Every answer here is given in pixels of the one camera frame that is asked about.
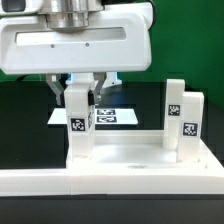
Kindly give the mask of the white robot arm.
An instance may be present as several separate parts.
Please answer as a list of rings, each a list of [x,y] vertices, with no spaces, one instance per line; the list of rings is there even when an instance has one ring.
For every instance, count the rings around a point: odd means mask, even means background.
[[[152,62],[152,0],[0,0],[7,75],[144,71]]]

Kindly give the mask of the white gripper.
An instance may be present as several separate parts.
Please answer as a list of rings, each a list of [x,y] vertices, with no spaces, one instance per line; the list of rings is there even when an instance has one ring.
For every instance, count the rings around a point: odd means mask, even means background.
[[[60,73],[94,72],[88,105],[101,100],[105,72],[141,71],[152,61],[153,2],[0,0],[0,70],[47,74],[62,105]]]

